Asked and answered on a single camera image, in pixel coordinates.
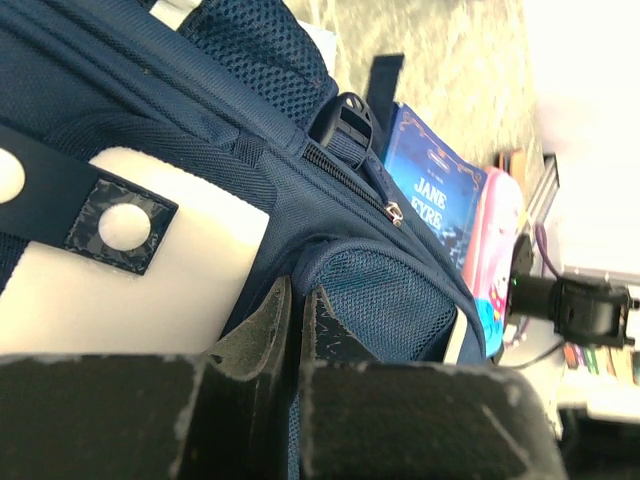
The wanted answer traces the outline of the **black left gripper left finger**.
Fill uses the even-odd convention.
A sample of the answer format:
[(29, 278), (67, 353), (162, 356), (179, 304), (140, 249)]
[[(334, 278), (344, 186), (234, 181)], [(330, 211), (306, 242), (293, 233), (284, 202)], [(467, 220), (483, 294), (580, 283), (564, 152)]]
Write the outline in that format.
[(292, 288), (200, 355), (8, 355), (5, 479), (283, 479)]

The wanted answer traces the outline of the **navy blue student backpack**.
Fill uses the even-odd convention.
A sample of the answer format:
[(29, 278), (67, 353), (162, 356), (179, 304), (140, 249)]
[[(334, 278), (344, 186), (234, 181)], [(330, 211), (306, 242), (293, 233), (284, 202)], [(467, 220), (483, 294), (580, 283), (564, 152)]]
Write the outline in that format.
[(1, 355), (475, 365), (474, 301), (279, 1), (1, 5)]

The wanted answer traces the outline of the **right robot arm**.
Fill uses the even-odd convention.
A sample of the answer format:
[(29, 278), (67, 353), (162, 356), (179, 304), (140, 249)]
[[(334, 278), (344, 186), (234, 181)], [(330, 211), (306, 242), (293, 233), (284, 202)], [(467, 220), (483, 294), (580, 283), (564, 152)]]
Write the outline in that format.
[(639, 300), (628, 288), (588, 276), (547, 278), (531, 274), (531, 238), (522, 234), (513, 249), (506, 317), (547, 320), (565, 341), (580, 346), (631, 347), (628, 316)]

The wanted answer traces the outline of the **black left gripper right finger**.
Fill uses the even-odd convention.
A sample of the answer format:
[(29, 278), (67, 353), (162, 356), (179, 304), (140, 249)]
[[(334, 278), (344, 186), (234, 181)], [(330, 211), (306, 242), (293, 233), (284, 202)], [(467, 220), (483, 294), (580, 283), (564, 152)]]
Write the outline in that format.
[(385, 364), (307, 297), (299, 377), (304, 479), (563, 479), (540, 399), (518, 372)]

